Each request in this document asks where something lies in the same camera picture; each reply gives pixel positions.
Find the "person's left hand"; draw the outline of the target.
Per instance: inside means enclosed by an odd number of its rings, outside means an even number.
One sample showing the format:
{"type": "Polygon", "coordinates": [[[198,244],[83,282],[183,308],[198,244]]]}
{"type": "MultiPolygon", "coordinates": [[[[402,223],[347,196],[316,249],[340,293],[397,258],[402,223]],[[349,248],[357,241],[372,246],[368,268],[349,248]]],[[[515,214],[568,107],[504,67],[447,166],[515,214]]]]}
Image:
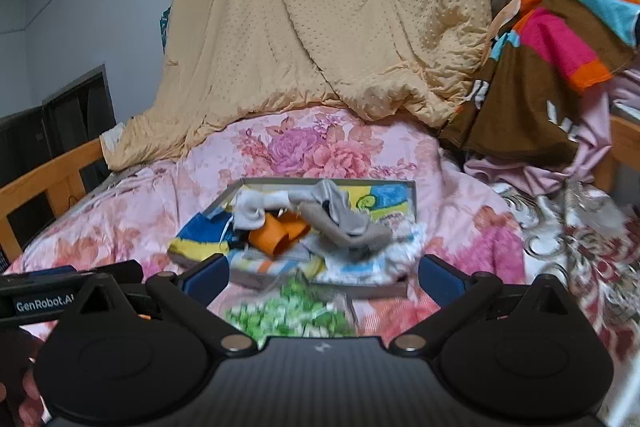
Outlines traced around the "person's left hand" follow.
{"type": "Polygon", "coordinates": [[[1,425],[41,426],[44,412],[35,383],[42,341],[25,329],[1,333],[1,425]]]}

